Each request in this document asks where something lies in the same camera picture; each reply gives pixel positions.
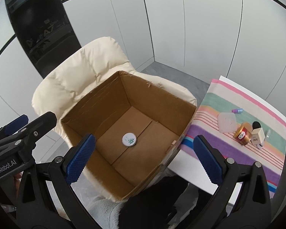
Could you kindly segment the translucent white plastic case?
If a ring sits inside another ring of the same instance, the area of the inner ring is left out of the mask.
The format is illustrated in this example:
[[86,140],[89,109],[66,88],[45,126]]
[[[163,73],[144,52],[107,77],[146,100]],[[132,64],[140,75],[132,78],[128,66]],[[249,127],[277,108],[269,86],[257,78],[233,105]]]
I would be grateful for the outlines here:
[[234,113],[231,112],[219,113],[217,120],[220,133],[233,133],[238,128]]

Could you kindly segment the cream padded chair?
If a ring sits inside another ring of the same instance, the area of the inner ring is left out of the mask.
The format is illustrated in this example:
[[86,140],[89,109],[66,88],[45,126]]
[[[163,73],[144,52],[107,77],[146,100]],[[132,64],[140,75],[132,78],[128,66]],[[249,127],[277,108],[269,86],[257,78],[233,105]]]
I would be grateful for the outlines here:
[[68,147],[72,147],[63,131],[61,119],[86,94],[118,71],[141,77],[156,86],[163,86],[166,91],[176,91],[181,86],[162,77],[136,71],[119,44],[111,37],[102,37],[79,49],[50,72],[36,88],[32,106],[38,115],[48,111],[56,115],[58,122],[55,132],[66,141]]

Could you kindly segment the beige perfume bottle black cap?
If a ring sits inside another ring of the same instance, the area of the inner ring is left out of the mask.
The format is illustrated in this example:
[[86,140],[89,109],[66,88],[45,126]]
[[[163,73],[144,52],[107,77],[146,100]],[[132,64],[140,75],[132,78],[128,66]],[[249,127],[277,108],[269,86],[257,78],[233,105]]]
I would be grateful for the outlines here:
[[264,145],[265,135],[261,124],[258,121],[252,123],[251,143],[258,149],[262,149]]

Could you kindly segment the red gold jar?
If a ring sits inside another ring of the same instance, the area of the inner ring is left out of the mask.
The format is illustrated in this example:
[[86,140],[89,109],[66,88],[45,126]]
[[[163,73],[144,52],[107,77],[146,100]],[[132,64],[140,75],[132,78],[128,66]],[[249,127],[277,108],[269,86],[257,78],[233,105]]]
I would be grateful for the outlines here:
[[249,123],[244,122],[236,130],[234,134],[234,139],[238,141],[241,145],[245,146],[251,141],[252,130],[252,126]]

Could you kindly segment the striped colourful cloth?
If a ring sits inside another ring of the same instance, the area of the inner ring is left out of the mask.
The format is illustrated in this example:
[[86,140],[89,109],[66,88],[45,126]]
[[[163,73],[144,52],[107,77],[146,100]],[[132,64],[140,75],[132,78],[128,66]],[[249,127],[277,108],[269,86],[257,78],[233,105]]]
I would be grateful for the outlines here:
[[180,146],[192,157],[196,156],[193,141],[198,135],[238,164],[261,162],[270,196],[274,196],[286,155],[284,116],[236,87],[234,82],[214,79]]

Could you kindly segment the round white tin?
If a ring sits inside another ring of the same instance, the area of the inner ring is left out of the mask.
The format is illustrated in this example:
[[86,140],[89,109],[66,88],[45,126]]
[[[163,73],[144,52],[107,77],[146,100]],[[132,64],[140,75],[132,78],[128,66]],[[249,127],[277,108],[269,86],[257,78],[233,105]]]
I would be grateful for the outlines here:
[[128,132],[122,137],[122,143],[126,147],[133,147],[137,142],[135,134]]

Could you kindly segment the brown cardboard box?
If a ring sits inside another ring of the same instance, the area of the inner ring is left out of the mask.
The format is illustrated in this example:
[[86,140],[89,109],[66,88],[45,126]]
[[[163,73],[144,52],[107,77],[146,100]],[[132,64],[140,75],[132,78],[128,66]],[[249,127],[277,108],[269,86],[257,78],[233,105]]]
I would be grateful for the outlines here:
[[[102,194],[118,202],[146,188],[166,169],[192,123],[196,101],[178,86],[163,86],[118,71],[86,94],[62,119],[70,146],[83,136],[96,138],[96,149],[84,169]],[[133,147],[124,134],[137,137]]]

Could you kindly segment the small purple blue tube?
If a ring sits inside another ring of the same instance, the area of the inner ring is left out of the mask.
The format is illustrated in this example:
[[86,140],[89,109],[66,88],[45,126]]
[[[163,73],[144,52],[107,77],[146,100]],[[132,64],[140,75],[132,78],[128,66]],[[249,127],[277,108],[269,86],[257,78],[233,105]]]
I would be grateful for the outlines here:
[[239,113],[242,113],[242,112],[243,112],[243,109],[241,109],[241,108],[233,109],[231,112],[232,112],[232,113],[235,113],[235,114],[239,114]]

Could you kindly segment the black glass cabinet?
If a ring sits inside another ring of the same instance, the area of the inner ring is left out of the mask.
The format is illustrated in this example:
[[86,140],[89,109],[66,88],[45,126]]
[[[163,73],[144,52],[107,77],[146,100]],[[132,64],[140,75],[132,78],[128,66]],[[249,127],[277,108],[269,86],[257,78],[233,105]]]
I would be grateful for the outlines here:
[[81,46],[61,0],[5,0],[20,45],[42,77]]

